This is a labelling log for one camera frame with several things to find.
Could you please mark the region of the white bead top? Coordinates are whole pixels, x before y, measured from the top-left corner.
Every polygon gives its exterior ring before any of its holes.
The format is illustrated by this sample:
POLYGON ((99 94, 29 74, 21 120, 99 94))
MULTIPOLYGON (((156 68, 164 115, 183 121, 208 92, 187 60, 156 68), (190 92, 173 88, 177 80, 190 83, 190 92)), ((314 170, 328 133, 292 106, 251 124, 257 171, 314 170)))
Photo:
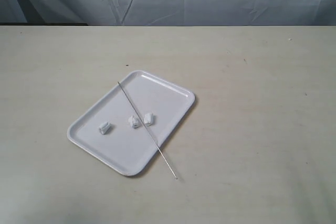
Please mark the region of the white bead top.
POLYGON ((137 129, 140 126, 141 123, 136 116, 132 115, 128 118, 128 124, 133 129, 137 129))

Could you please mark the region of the thin metal skewer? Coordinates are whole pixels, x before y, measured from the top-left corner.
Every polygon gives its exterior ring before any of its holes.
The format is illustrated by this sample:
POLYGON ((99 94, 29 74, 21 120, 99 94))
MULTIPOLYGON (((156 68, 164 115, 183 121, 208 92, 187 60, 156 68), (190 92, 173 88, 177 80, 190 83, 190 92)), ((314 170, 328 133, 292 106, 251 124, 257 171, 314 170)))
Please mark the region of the thin metal skewer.
POLYGON ((118 81, 117 82, 118 86, 120 87, 120 89, 122 90, 122 92, 124 93, 126 99, 128 100, 129 104, 131 105, 131 107, 133 108, 134 112, 136 113, 136 115, 139 118, 139 121, 141 122, 142 126, 146 129, 148 135, 150 136, 150 138, 152 139, 152 142, 154 143, 156 149, 159 151, 161 157, 163 158, 163 160, 165 161, 166 165, 168 166, 169 170, 171 171, 171 173, 173 174, 173 177, 175 178, 175 180, 178 180, 178 177, 175 173, 175 171, 173 170, 172 166, 170 165, 170 163, 168 162, 168 160, 166 159, 166 157, 164 156, 163 152, 161 151, 159 145, 156 142, 156 139, 154 137, 154 135, 151 133, 150 129, 148 128, 148 126, 146 126, 146 124, 143 121, 143 118, 140 114, 140 112, 137 110, 136 106, 133 104, 131 98, 128 96, 128 94, 126 93, 124 87, 122 86, 122 84, 118 81))

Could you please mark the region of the white rectangular plastic tray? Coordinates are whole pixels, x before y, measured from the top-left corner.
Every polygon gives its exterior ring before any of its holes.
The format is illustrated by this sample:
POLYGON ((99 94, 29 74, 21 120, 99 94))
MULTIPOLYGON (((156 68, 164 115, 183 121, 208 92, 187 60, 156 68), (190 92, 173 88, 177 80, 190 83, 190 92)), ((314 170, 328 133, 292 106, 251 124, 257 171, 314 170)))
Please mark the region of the white rectangular plastic tray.
MULTIPOLYGON (((148 128, 162 149, 194 104, 195 94, 143 70, 129 73, 120 83, 143 119, 154 114, 148 128)), ((132 115, 138 117, 117 84, 73 122, 67 138, 118 173, 137 175, 158 150, 142 124, 137 129, 129 126, 132 115), (106 121, 111 128, 102 135, 98 127, 106 121)))

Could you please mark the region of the white bead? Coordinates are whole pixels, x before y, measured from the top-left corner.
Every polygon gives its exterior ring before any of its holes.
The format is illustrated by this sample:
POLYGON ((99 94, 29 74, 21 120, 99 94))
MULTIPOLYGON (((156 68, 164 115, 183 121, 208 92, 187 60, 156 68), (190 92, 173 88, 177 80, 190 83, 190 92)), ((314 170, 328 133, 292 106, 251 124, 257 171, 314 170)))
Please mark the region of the white bead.
POLYGON ((150 126, 154 123, 154 114, 153 113, 147 113, 144 116, 143 122, 146 126, 150 126))
POLYGON ((110 122, 106 121, 98 127, 98 130, 100 134, 105 135, 110 130, 110 128, 111 128, 110 122))
POLYGON ((133 129, 137 129, 140 126, 141 123, 136 116, 132 115, 128 118, 128 124, 133 129))

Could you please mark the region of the white bead bottom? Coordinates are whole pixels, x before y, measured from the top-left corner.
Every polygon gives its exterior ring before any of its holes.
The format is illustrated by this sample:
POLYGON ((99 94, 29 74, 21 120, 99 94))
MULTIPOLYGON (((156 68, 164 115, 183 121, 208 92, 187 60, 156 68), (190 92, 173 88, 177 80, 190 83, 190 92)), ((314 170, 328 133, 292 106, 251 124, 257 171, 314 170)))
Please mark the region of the white bead bottom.
POLYGON ((110 122, 106 121, 98 127, 98 130, 100 134, 105 135, 110 130, 110 128, 111 128, 110 122))

